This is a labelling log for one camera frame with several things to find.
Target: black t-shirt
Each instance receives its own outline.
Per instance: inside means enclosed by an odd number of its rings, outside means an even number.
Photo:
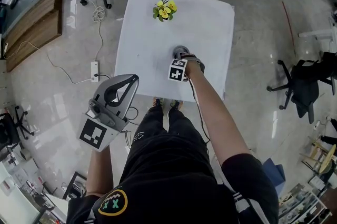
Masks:
[[[239,154],[222,164],[232,188],[257,201],[270,224],[278,222],[275,188],[261,164]],[[238,223],[230,190],[218,185],[207,155],[195,143],[165,134],[131,150],[120,184],[99,198],[69,202],[67,223],[178,223],[217,220]]]

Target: black shirt sleeve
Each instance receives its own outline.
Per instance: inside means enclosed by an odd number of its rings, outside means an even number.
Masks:
[[[99,197],[95,195],[71,199],[68,204],[66,224],[83,224],[98,199]]]
[[[250,154],[238,154],[221,166],[231,187],[245,199],[257,201],[270,224],[279,221],[279,200],[276,190],[263,171],[260,161]]]

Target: person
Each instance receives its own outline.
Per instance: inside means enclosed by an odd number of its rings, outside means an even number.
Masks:
[[[277,194],[261,163],[250,154],[233,118],[196,62],[188,62],[186,75],[193,82],[223,174],[249,204],[261,209],[261,217],[253,213],[249,223],[277,224]],[[162,100],[155,99],[135,132],[117,186],[109,147],[92,152],[87,194],[70,200],[67,223],[239,223],[233,193],[217,183],[206,143],[179,111],[181,105],[172,102],[167,132]]]

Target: person's right arm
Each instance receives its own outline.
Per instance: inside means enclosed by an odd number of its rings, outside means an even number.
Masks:
[[[200,110],[220,165],[234,155],[249,154],[249,149],[232,116],[201,72],[199,65],[193,61],[188,62],[186,74],[193,82]]]

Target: flower bouquet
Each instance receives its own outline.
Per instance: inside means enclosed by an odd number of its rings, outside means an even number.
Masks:
[[[156,19],[158,17],[161,22],[164,20],[172,20],[173,14],[176,13],[176,11],[177,6],[173,0],[160,0],[153,8],[153,18]]]

